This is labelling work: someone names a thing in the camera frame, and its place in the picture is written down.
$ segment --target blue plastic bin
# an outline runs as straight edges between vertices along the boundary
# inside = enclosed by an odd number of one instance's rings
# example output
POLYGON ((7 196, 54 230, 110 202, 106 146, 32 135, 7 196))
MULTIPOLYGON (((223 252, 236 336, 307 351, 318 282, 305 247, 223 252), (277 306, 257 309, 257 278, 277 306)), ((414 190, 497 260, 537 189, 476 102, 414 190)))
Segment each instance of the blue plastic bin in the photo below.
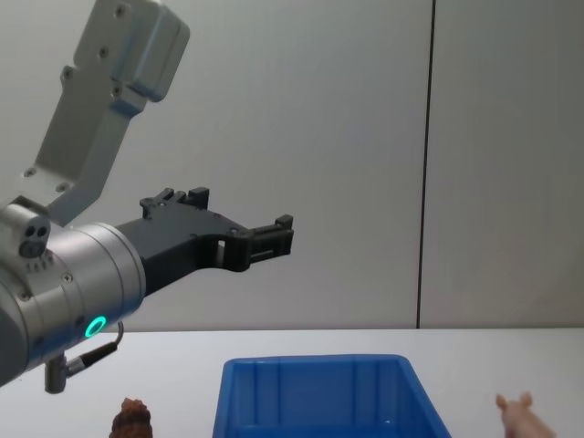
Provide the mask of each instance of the blue plastic bin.
POLYGON ((394 355, 230 360, 214 438, 450 438, 394 355))

